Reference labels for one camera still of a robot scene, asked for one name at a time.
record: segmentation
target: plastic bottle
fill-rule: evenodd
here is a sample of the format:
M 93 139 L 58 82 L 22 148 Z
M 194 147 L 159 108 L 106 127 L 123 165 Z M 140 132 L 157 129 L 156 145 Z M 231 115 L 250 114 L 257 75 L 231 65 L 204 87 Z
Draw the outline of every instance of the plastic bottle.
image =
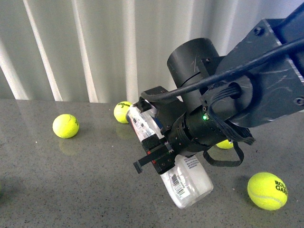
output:
M 137 107 L 132 106 L 127 113 L 128 122 L 140 142 L 153 134 L 163 137 L 150 112 L 140 113 Z M 177 155 L 175 166 L 161 178 L 172 200 L 181 209 L 191 206 L 213 190 L 213 184 L 196 156 Z
M 177 207 L 183 209 L 204 198 L 213 190 L 213 184 L 196 158 L 177 155 L 175 166 L 161 175 L 168 193 Z

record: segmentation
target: black strap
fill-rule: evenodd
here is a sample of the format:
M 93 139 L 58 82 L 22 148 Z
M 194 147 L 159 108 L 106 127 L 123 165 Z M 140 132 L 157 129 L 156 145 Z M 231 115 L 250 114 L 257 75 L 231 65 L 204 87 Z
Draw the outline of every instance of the black strap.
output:
M 237 142 L 233 142 L 233 147 L 234 147 L 235 151 L 237 152 L 237 155 L 238 155 L 238 158 L 239 158 L 238 161 L 219 161 L 219 160 L 215 160 L 215 159 L 211 158 L 211 156 L 209 155 L 209 153 L 207 151 L 203 152 L 203 156 L 210 165 L 219 166 L 219 167 L 236 167 L 236 166 L 239 166 L 243 162 L 244 153 L 241 150 L 241 148 L 239 148 Z
M 221 120 L 212 109 L 212 106 L 219 100 L 222 100 L 229 96 L 238 95 L 239 93 L 240 88 L 237 85 L 229 86 L 226 89 L 223 89 L 219 94 L 212 98 L 210 102 L 211 104 L 208 107 L 208 116 L 216 123 L 218 128 L 227 136 L 228 139 L 252 145 L 255 139 L 252 137 L 248 128 L 239 127 L 236 125 L 230 126 Z
M 223 89 L 220 93 L 214 96 L 210 102 L 210 106 L 208 108 L 208 116 L 212 119 L 217 127 L 227 136 L 228 139 L 233 141 L 233 147 L 237 152 L 239 161 L 219 161 L 211 158 L 207 151 L 203 152 L 203 156 L 206 161 L 213 166 L 226 166 L 226 167 L 235 167 L 239 166 L 244 160 L 244 153 L 241 148 L 238 146 L 237 142 L 244 142 L 248 145 L 252 145 L 255 139 L 252 137 L 248 128 L 243 128 L 236 126 L 234 124 L 228 124 L 221 120 L 213 111 L 212 106 L 226 97 L 239 95 L 241 90 L 238 85 L 229 86 L 226 89 Z

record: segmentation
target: speckled gray surface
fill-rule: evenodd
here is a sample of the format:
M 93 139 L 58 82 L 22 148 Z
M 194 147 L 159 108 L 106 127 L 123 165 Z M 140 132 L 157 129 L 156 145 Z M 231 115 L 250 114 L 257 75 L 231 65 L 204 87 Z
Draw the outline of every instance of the speckled gray surface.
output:
M 131 127 L 116 122 L 113 108 L 0 100 L 1 228 L 304 227 L 303 113 L 251 129 L 256 142 L 241 145 L 240 167 L 212 167 L 197 155 L 214 190 L 178 209 L 150 164 L 137 174 L 133 162 L 144 151 Z M 71 139 L 52 131 L 63 113 L 80 122 Z M 259 171 L 272 172 L 287 185 L 288 202 L 280 210 L 261 210 L 250 201 L 247 181 Z

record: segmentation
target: white curtain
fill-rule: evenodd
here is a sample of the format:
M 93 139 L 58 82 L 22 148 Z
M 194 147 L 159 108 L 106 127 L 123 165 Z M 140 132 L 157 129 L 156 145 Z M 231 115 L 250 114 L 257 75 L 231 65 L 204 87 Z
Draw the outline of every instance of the white curtain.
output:
M 0 98 L 135 102 L 175 88 L 166 63 L 210 38 L 227 54 L 303 0 L 0 0 Z

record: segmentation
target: yellow tennis ball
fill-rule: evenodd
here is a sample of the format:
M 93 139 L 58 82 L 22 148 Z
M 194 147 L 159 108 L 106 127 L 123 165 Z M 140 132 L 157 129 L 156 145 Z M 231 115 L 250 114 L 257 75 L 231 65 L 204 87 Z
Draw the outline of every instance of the yellow tennis ball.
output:
M 60 138 L 71 138 L 79 130 L 78 120 L 70 114 L 62 114 L 53 122 L 53 131 Z
M 227 150 L 227 149 L 231 149 L 233 147 L 233 143 L 229 143 L 228 139 L 226 139 L 226 140 L 218 143 L 217 147 Z
M 115 108 L 114 108 L 114 116 L 116 118 L 116 120 L 122 124 L 127 124 L 127 111 L 129 110 L 130 106 L 132 104 L 128 101 L 122 101 L 120 103 L 118 103 Z
M 260 208 L 277 210 L 287 202 L 288 191 L 284 182 L 269 172 L 259 172 L 248 182 L 248 194 Z

